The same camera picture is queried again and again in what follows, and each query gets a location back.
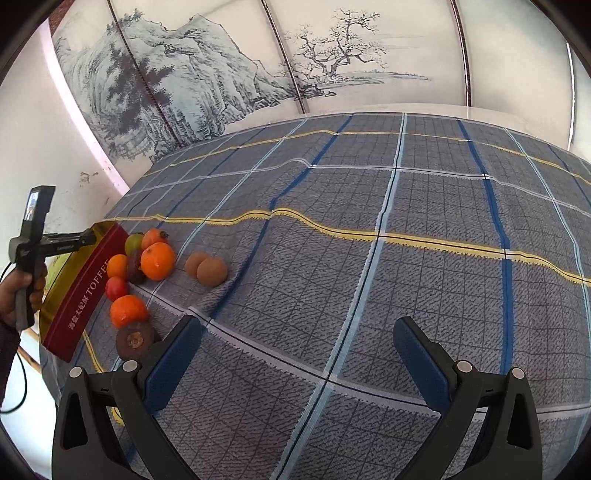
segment brown rotten fruit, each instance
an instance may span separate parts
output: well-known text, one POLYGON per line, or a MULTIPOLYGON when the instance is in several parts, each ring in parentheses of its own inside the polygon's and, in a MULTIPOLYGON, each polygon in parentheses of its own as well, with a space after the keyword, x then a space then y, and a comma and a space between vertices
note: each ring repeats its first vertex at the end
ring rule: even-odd
POLYGON ((148 348, 160 340, 158 332, 148 322, 132 322, 119 329, 115 346, 123 361, 139 360, 148 348))
POLYGON ((146 279, 140 266, 141 258, 142 251, 139 248, 132 250, 127 256, 127 280, 135 285, 140 285, 146 279))

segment human hand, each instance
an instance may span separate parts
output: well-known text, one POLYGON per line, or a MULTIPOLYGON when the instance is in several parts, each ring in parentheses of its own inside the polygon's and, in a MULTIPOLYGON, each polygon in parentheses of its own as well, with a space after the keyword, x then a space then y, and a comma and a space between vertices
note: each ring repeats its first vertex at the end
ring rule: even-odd
MULTIPOLYGON (((33 310, 37 312, 41 310, 43 304, 43 289, 45 288, 45 277, 47 269, 43 269, 41 276, 35 280, 35 291, 29 296, 29 300, 33 310)), ((27 288, 33 280, 30 273, 25 273, 20 270, 13 270, 0 283, 0 319, 9 327, 14 328, 17 322, 16 313, 14 311, 15 296, 21 288, 27 288)))

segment handheld gimbal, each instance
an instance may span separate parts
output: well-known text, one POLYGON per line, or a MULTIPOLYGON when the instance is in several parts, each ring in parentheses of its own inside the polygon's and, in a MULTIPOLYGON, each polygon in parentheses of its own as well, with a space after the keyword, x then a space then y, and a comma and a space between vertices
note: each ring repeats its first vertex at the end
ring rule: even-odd
MULTIPOLYGON (((42 185, 31 189, 27 208, 22 219, 21 234, 11 238, 8 256, 19 270, 30 273, 33 279, 39 277, 47 257, 78 251, 85 245, 96 242, 91 229, 79 233, 48 233, 43 235, 45 218, 51 207, 51 200, 56 188, 42 185)), ((34 291, 34 283, 17 292, 15 311, 17 313, 17 331, 22 331, 35 323, 33 308, 29 296, 34 291)))

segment kiwi fruit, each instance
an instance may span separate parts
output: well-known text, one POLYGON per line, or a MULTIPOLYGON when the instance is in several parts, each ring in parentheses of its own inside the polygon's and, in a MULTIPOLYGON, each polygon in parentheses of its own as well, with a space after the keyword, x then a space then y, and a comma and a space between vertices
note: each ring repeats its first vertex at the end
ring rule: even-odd
POLYGON ((201 285, 214 288, 228 277, 228 266, 219 257, 208 257, 197 268, 197 279, 201 285))
POLYGON ((142 251, 139 248, 132 250, 127 256, 127 280, 134 285, 140 285, 146 279, 144 272, 140 268, 142 251))
POLYGON ((191 255, 189 255, 189 258, 187 259, 184 265, 184 270, 187 273, 187 275, 191 278, 196 279, 197 269, 199 265, 201 265, 201 262, 208 257, 209 255, 207 255, 205 252, 194 252, 191 255))
POLYGON ((139 360, 139 357, 160 340, 160 335, 148 322, 132 322, 119 329, 115 347, 123 361, 139 360))

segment persimmon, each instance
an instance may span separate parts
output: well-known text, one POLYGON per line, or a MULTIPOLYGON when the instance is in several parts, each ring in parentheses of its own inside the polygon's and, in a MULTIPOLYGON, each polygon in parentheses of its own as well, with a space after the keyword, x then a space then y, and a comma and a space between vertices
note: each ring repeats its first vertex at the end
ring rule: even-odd
POLYGON ((145 322, 148 320, 146 305, 135 295, 119 297, 111 304, 109 313, 115 328, 121 328, 131 322, 145 322))
POLYGON ((127 280, 127 256, 118 254, 111 257, 107 263, 107 277, 119 277, 127 280))
POLYGON ((166 233, 164 230, 160 230, 159 228, 151 228, 144 234, 144 237, 142 238, 141 249, 146 250, 146 248, 148 248, 150 245, 157 243, 167 244, 168 233, 166 233))
POLYGON ((142 272, 150 280, 164 280, 174 270, 176 255, 169 244, 158 242, 142 252, 140 261, 142 272))

